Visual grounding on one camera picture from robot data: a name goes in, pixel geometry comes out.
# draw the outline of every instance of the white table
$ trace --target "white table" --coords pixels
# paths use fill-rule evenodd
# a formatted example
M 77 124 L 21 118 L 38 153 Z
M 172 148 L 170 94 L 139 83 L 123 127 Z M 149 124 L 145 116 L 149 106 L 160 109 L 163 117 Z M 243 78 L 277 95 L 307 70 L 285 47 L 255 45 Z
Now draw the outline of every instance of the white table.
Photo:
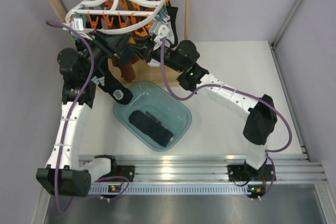
M 301 154 L 278 73 L 266 41 L 197 42 L 198 64 L 224 83 L 262 97 L 270 95 L 289 121 L 292 144 L 282 154 Z M 189 92 L 173 88 L 179 95 Z M 113 115 L 114 100 L 99 90 L 83 133 L 80 155 L 238 155 L 246 154 L 243 122 L 233 112 L 201 96 L 183 102 L 193 120 L 180 141 L 169 151 L 155 152 L 138 140 Z M 283 147 L 288 132 L 282 120 L 268 138 L 268 149 Z

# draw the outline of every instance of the table surface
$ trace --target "table surface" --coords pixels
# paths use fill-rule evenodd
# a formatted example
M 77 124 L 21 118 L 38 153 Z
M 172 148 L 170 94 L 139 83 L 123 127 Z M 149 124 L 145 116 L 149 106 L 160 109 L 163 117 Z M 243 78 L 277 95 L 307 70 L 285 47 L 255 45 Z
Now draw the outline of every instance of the table surface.
M 197 42 L 200 66 L 224 83 L 256 96 L 270 95 L 275 108 L 288 120 L 292 144 L 282 154 L 301 154 L 285 95 L 266 41 Z M 179 95 L 189 92 L 173 88 Z M 113 115 L 114 100 L 97 90 L 93 109 L 83 133 L 80 155 L 239 155 L 246 154 L 243 122 L 218 103 L 195 95 L 183 102 L 191 111 L 192 124 L 179 142 L 166 152 L 155 152 L 129 132 Z M 267 147 L 275 150 L 288 141 L 281 119 L 270 135 Z

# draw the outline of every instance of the teal tray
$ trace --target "teal tray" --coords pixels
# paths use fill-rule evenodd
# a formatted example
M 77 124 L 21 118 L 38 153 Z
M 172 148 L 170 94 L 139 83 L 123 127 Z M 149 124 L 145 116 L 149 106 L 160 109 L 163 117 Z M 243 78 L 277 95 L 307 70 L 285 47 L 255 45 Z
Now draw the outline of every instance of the teal tray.
M 116 102 L 113 106 L 114 116 L 150 149 L 164 152 L 172 148 L 191 125 L 190 110 L 151 81 L 139 81 L 129 89 L 133 93 L 132 101 L 127 105 Z M 149 112 L 162 123 L 163 127 L 174 134 L 166 147 L 152 140 L 129 122 L 129 116 L 135 110 L 140 110 L 144 114 Z

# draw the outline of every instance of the gray floor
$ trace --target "gray floor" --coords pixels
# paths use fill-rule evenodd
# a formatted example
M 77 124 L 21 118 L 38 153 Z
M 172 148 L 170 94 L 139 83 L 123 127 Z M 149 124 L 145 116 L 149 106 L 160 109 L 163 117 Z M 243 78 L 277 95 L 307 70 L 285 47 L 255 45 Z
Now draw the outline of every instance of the gray floor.
M 314 186 L 274 186 L 263 201 L 246 196 L 124 196 L 75 200 L 61 218 L 50 201 L 45 224 L 323 224 Z

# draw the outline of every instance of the wooden frame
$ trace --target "wooden frame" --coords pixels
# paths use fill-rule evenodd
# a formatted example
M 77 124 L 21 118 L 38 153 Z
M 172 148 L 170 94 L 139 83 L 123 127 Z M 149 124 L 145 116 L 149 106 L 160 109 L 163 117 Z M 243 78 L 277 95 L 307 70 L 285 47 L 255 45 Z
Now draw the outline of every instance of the wooden frame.
M 48 0 L 48 1 L 50 2 L 51 7 L 53 8 L 59 20 L 64 22 L 67 11 L 62 1 L 61 0 Z M 190 15 L 191 15 L 191 0 L 185 0 L 185 27 L 184 27 L 185 39 L 189 39 Z M 139 80 L 150 80 L 155 83 L 162 84 L 163 79 L 160 68 L 151 68 L 144 62 L 139 62 L 133 65 L 133 68 L 137 76 L 134 82 Z M 125 83 L 125 81 L 121 78 L 120 71 L 117 68 L 113 68 L 112 65 L 110 65 L 110 70 L 117 79 L 119 79 L 122 83 Z M 176 78 L 179 74 L 171 69 L 166 69 L 166 75 L 168 81 L 170 83 L 173 83 L 176 82 Z

